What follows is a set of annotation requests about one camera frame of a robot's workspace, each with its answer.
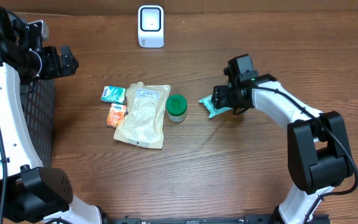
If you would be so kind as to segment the teal wipes packet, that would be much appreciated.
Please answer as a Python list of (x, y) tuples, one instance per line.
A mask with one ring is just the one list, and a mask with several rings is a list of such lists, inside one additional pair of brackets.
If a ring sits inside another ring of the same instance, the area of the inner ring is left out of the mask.
[(209, 119), (212, 119), (212, 118), (214, 118), (215, 116), (217, 116), (219, 114), (222, 114), (224, 112), (227, 112), (227, 111), (231, 110), (230, 107), (223, 107), (223, 108), (220, 108), (220, 109), (216, 109), (211, 100), (212, 100), (211, 95), (206, 96), (206, 97), (204, 97), (204, 98), (199, 100), (199, 103), (204, 104), (206, 109), (209, 111)]

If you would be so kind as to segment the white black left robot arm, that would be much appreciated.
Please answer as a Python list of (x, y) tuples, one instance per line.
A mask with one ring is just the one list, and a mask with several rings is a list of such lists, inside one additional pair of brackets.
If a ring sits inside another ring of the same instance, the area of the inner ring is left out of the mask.
[(21, 86), (75, 74), (68, 46), (43, 46), (48, 27), (0, 7), (0, 222), (109, 223), (97, 206), (73, 194), (61, 169), (45, 167), (25, 121)]

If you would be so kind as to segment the beige pouch bag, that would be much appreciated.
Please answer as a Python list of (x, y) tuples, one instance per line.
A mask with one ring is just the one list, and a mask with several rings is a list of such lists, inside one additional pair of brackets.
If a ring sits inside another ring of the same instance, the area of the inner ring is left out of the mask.
[(116, 128), (114, 139), (139, 147), (161, 149), (170, 90), (170, 85), (131, 84), (126, 91), (127, 114)]

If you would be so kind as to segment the orange tissue packet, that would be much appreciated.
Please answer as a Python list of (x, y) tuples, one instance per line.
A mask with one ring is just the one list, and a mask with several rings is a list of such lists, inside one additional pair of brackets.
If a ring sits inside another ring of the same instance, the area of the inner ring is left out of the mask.
[(124, 120), (125, 115), (127, 114), (127, 106), (112, 103), (107, 116), (107, 126), (116, 128)]

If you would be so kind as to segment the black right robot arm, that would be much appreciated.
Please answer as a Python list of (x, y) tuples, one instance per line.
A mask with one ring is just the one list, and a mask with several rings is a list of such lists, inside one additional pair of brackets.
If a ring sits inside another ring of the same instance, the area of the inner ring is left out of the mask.
[(230, 59), (223, 73), (228, 82), (213, 88), (214, 108), (232, 108), (235, 115), (255, 108), (287, 132), (293, 185), (271, 215), (245, 215), (244, 223), (330, 223), (328, 215), (314, 214), (318, 205), (328, 196), (347, 195), (358, 187), (343, 117), (308, 106), (271, 74), (259, 75), (247, 54)]

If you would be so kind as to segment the green tissue packet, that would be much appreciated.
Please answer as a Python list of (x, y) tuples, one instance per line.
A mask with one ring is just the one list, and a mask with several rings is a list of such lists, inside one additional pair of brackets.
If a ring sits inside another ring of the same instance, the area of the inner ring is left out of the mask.
[(105, 86), (101, 95), (101, 101), (106, 103), (124, 104), (126, 89), (117, 86)]

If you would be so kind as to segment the green lid jar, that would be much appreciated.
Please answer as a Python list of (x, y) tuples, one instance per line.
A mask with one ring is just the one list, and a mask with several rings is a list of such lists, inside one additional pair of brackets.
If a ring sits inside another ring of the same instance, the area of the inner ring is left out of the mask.
[(172, 95), (167, 99), (166, 111), (172, 122), (182, 122), (186, 118), (187, 109), (188, 103), (184, 96)]

